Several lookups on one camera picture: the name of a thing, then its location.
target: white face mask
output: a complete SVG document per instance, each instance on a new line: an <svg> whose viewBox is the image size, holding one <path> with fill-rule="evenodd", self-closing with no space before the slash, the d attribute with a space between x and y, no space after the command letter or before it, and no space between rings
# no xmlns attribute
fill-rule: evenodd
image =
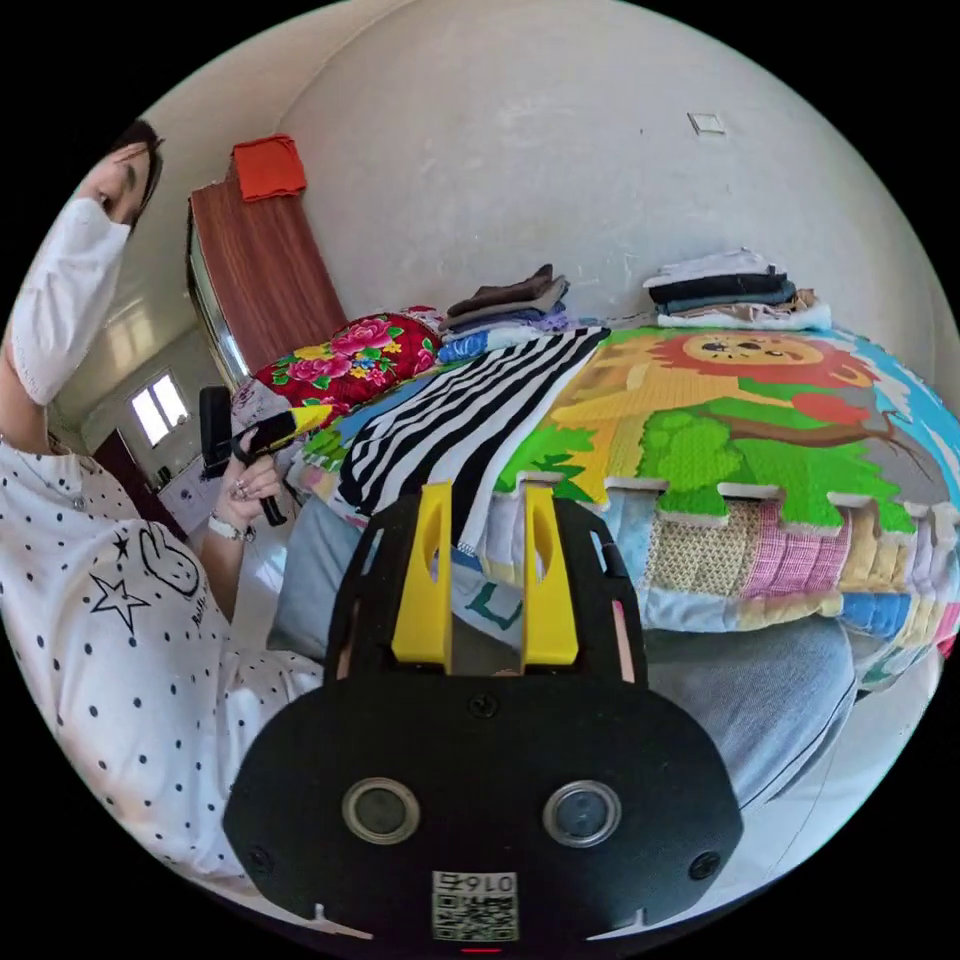
<svg viewBox="0 0 960 960"><path fill-rule="evenodd" d="M34 403L50 403L90 350L129 236L88 198L71 200L47 235L10 319L17 375Z"/></svg>

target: black hair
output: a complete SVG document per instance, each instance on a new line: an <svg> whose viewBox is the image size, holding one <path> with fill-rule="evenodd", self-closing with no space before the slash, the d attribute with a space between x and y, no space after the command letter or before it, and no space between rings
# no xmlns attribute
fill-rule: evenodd
<svg viewBox="0 0 960 960"><path fill-rule="evenodd" d="M110 153L116 153L117 150L123 150L125 147L132 147L135 143L142 143L147 149L147 155L150 158L150 166L147 171L147 185L143 191L143 202L137 211L134 223L140 218L140 215L147 208L153 191L157 189L160 182L160 174L163 172L163 155L160 153L160 144L163 140L157 136L157 131L142 117L134 120L123 134L114 141L110 148Z"/></svg>

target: screw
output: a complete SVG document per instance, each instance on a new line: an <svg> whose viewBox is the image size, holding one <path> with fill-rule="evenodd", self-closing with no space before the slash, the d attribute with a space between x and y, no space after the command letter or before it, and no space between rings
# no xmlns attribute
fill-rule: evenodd
<svg viewBox="0 0 960 960"><path fill-rule="evenodd" d="M478 693L471 697L467 703L470 716L476 717L478 720L489 720L499 708L500 702L490 693Z"/></svg>
<svg viewBox="0 0 960 960"><path fill-rule="evenodd" d="M273 870L273 858L263 847L250 848L250 863L257 873L270 873Z"/></svg>
<svg viewBox="0 0 960 960"><path fill-rule="evenodd" d="M717 872L719 866L719 853L714 853L712 850L709 853L701 853L700 856L690 864L690 879L706 880L707 877L712 877Z"/></svg>

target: stack of folded clothes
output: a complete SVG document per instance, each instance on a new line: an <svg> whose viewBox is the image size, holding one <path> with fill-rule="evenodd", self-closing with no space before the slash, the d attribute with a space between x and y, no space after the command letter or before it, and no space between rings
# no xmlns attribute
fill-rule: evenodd
<svg viewBox="0 0 960 960"><path fill-rule="evenodd" d="M443 346L437 360L466 360L578 326L567 316L563 303L569 289L567 278L562 274L554 277L549 263L519 283L480 287L447 311L440 324Z"/></svg>
<svg viewBox="0 0 960 960"><path fill-rule="evenodd" d="M742 247L662 267L644 283L661 327L826 330L830 307L798 290L764 257Z"/></svg>

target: foam puzzle mat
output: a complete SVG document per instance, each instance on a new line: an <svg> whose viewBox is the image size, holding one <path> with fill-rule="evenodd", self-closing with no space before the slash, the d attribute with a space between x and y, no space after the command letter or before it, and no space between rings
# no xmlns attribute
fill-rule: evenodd
<svg viewBox="0 0 960 960"><path fill-rule="evenodd" d="M906 537L952 504L960 423L915 374L843 330L614 332L501 473L603 507L611 488L663 491L665 515L723 525L731 497L780 500L786 527L835 534L871 507Z"/></svg>

